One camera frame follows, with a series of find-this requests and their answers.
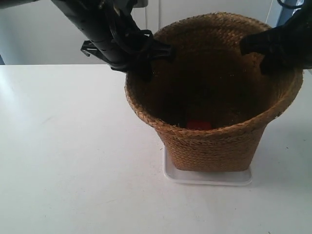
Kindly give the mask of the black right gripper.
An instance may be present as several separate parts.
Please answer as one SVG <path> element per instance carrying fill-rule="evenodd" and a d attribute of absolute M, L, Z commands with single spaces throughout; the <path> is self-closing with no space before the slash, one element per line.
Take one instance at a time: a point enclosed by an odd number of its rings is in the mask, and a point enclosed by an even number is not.
<path fill-rule="evenodd" d="M 297 10 L 282 26 L 245 36 L 240 41 L 242 55 L 259 53 L 263 56 L 259 69 L 271 75 L 300 66 L 312 68 L 312 11 Z M 276 53 L 283 49 L 287 53 Z"/>

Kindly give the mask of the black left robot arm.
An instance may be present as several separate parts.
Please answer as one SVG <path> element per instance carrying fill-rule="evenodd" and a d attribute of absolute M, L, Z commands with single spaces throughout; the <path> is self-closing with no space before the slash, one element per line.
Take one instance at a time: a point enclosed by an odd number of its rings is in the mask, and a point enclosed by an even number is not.
<path fill-rule="evenodd" d="M 140 29 L 131 12 L 147 7 L 146 0 L 55 0 L 53 4 L 88 38 L 81 47 L 114 71 L 140 74 L 151 80 L 151 61 L 174 59 L 172 46 Z"/>

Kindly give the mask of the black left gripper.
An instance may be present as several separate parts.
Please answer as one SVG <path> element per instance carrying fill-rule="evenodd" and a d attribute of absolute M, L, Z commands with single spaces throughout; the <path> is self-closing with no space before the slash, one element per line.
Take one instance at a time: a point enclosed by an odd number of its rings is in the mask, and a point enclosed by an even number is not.
<path fill-rule="evenodd" d="M 172 62 L 176 51 L 172 45 L 154 40 L 150 30 L 141 30 L 131 15 L 107 17 L 104 39 L 86 40 L 81 46 L 86 56 L 95 56 L 115 71 L 130 72 L 142 81 L 152 80 L 151 61 Z"/>

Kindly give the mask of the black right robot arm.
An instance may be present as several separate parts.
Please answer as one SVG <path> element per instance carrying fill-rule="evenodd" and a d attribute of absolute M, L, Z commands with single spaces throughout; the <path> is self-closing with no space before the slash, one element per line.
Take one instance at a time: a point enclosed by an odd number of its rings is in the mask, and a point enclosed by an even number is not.
<path fill-rule="evenodd" d="M 283 25 L 245 36 L 239 43 L 240 52 L 262 54 L 259 67 L 263 75 L 291 68 L 311 69 L 312 2 L 305 0 L 297 6 L 278 3 L 296 12 Z"/>

